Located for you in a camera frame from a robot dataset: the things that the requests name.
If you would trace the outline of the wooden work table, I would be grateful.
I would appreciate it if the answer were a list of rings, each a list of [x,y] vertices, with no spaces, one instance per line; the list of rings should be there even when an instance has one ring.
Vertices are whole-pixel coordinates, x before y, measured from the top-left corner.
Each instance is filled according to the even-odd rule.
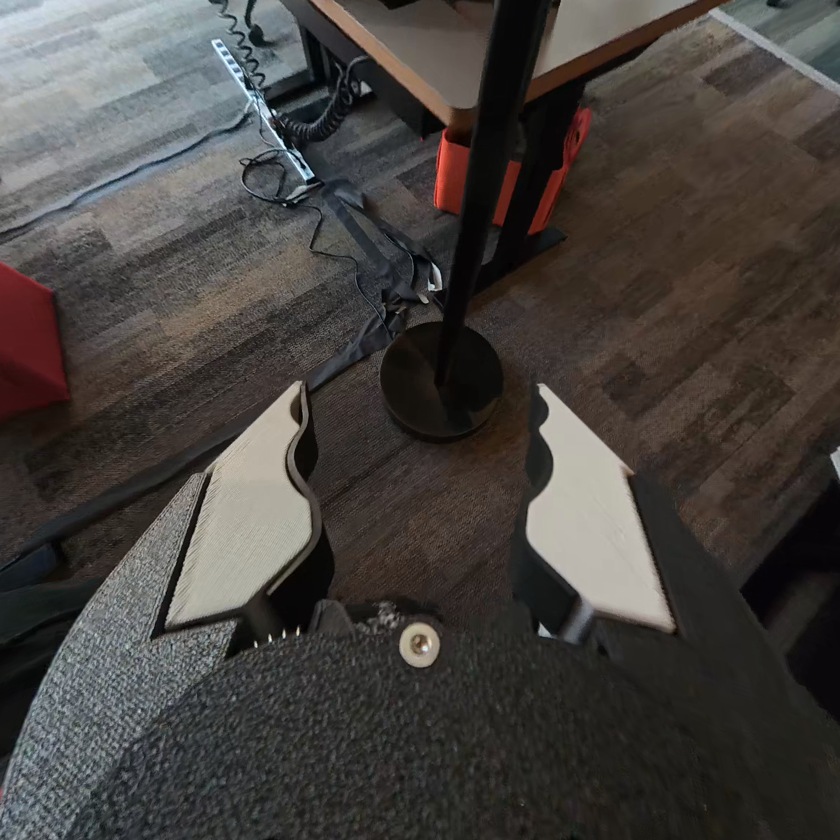
[[[513,46],[530,35],[534,2],[282,2],[304,36],[342,62],[367,56],[369,84],[416,131],[433,115],[444,139],[463,151],[479,111],[491,37],[501,46],[489,93],[512,81]],[[638,58],[656,40],[719,7],[712,1],[540,2],[547,19],[520,111],[524,152],[502,187],[499,239],[476,291],[563,239],[548,227],[557,196],[585,139],[588,82]]]

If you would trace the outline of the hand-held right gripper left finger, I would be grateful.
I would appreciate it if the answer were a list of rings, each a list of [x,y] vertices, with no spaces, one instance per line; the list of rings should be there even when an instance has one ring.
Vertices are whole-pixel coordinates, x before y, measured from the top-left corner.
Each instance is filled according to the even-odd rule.
[[[206,471],[166,628],[231,618],[305,628],[325,596],[325,528],[308,385],[289,386]]]

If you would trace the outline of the long power strip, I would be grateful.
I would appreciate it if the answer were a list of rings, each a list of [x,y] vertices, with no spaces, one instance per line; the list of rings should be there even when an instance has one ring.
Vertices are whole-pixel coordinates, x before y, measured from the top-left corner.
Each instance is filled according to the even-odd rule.
[[[264,139],[266,145],[272,150],[279,151],[286,156],[287,161],[299,175],[303,184],[308,187],[319,185],[321,183],[320,180],[314,174],[302,153],[293,143],[286,142],[274,128],[272,122],[274,118],[273,111],[270,109],[263,94],[247,70],[240,65],[239,61],[234,57],[228,47],[226,47],[222,39],[213,38],[211,40],[211,47],[217,58],[225,65],[228,74],[237,82],[239,88],[247,97],[250,110],[258,118],[260,134],[262,135],[264,132],[267,132],[268,139]]]

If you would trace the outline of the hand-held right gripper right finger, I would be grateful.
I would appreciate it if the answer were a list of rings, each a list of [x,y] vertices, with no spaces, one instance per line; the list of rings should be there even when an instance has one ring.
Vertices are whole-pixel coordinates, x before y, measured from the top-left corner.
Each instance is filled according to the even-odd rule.
[[[522,600],[541,634],[605,618],[674,634],[634,472],[546,384],[532,393]]]

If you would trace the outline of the black floor stand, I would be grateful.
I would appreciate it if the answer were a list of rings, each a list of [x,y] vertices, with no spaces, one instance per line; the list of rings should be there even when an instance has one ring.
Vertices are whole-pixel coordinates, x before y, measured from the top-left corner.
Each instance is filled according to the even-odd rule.
[[[388,411],[404,430],[435,443],[473,434],[501,399],[499,356],[466,326],[466,318],[550,6],[549,1],[502,1],[495,7],[444,316],[407,329],[381,362]]]

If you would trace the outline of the orange tote bag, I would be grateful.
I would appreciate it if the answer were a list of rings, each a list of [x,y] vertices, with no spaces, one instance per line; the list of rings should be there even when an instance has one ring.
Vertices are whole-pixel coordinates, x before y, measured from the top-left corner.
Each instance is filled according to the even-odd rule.
[[[69,400],[55,293],[2,264],[1,419]]]

